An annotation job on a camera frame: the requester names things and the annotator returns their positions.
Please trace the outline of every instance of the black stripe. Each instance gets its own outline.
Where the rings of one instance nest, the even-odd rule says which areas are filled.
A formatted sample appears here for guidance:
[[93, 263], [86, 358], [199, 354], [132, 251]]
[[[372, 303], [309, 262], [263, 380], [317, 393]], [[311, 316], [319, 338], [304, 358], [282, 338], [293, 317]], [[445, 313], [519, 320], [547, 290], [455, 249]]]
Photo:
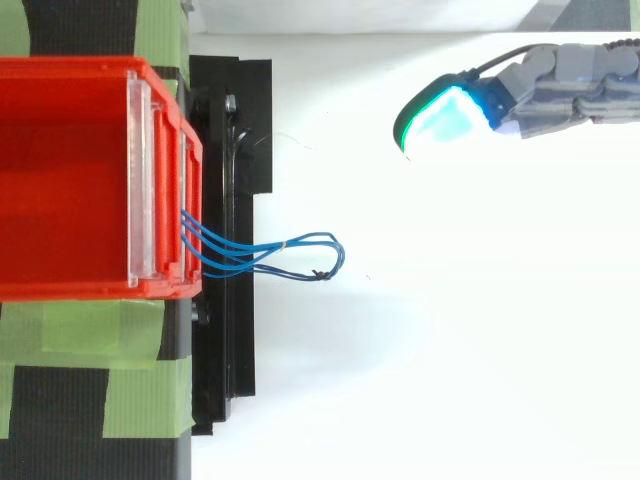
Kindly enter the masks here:
[[158, 360], [179, 360], [191, 355], [191, 299], [164, 302], [164, 325]]
[[103, 439], [107, 370], [17, 367], [2, 480], [188, 480], [191, 436]]
[[22, 0], [31, 55], [133, 55], [138, 0]]

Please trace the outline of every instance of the black metal bracket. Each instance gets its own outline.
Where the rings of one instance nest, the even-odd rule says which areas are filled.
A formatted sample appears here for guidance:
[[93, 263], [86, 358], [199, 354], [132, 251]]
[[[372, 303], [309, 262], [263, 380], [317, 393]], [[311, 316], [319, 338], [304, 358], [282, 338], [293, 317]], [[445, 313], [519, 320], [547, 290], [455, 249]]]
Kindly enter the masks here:
[[[271, 61], [192, 56], [190, 63], [189, 120], [204, 145], [203, 224], [252, 244], [253, 196], [272, 191]], [[255, 395], [253, 307], [252, 274], [204, 279], [193, 311], [194, 435], [226, 421], [231, 399]]]

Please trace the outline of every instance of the metal screw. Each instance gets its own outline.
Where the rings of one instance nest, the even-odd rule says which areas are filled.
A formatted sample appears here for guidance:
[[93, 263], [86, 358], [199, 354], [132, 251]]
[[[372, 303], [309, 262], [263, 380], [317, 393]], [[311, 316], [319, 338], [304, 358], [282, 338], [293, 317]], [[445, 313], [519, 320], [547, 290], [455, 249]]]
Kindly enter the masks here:
[[236, 104], [235, 95], [227, 95], [227, 98], [224, 99], [224, 108], [227, 113], [236, 113], [238, 105]]

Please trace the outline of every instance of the blue electrical wire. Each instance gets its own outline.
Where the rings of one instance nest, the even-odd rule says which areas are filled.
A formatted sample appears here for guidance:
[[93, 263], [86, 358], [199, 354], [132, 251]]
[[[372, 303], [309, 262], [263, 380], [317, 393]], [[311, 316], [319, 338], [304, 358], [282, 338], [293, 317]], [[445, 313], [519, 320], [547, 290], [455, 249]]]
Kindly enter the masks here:
[[[243, 273], [262, 273], [265, 275], [273, 275], [276, 277], [285, 278], [288, 280], [296, 280], [299, 282], [318, 282], [321, 280], [331, 280], [340, 271], [345, 262], [346, 254], [344, 251], [344, 247], [331, 233], [314, 232], [302, 235], [300, 237], [292, 238], [291, 240], [287, 240], [286, 242], [266, 243], [262, 245], [244, 245], [241, 243], [229, 241], [208, 230], [184, 210], [182, 211], [182, 215], [182, 225], [188, 232], [199, 239], [203, 243], [203, 245], [207, 246], [222, 257], [233, 262], [218, 263], [205, 257], [191, 243], [186, 234], [183, 233], [182, 241], [189, 249], [189, 251], [204, 265], [221, 272], [205, 272], [203, 275], [209, 278], [224, 279], [242, 275]], [[328, 238], [329, 240], [311, 240], [314, 238]], [[313, 270], [313, 275], [305, 275], [302, 273], [288, 272], [280, 268], [259, 263], [265, 258], [279, 253], [287, 248], [318, 246], [332, 248], [338, 254], [336, 264], [330, 272], [316, 272], [315, 270]]]

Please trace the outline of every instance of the black cable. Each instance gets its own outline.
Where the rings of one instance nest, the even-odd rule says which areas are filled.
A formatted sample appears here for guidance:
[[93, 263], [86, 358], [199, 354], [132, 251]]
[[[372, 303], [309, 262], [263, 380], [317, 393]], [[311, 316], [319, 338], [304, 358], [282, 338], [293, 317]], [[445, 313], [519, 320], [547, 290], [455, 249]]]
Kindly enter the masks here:
[[518, 55], [527, 53], [529, 50], [536, 47], [557, 47], [557, 45], [554, 43], [534, 43], [532, 45], [525, 45], [524, 47], [519, 47], [519, 48], [516, 48], [515, 50], [511, 50], [510, 52], [505, 53], [504, 55], [500, 55], [499, 57], [496, 57], [493, 60], [490, 60], [487, 63], [480, 65], [478, 68], [472, 68], [467, 72], [463, 72], [462, 75], [464, 75], [467, 78], [467, 80], [474, 82], [478, 78], [480, 78], [480, 75], [482, 75], [487, 70], [490, 70], [493, 67], [497, 67], [498, 65], [500, 65], [503, 62], [506, 62], [507, 60], [511, 60], [513, 57], [517, 57]]
[[617, 47], [640, 47], [640, 38], [627, 38], [626, 40], [618, 40], [604, 44], [607, 50], [613, 50]]

